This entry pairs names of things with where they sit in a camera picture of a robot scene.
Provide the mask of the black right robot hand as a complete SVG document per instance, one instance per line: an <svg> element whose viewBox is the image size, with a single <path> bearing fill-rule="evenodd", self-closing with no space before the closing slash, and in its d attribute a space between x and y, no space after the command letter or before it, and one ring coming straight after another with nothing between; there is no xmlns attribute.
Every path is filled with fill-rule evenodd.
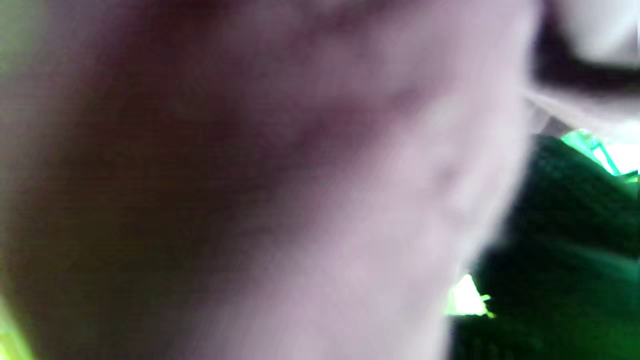
<svg viewBox="0 0 640 360"><path fill-rule="evenodd" d="M452 318L449 360L637 360L638 184L538 136L471 278L488 314Z"/></svg>

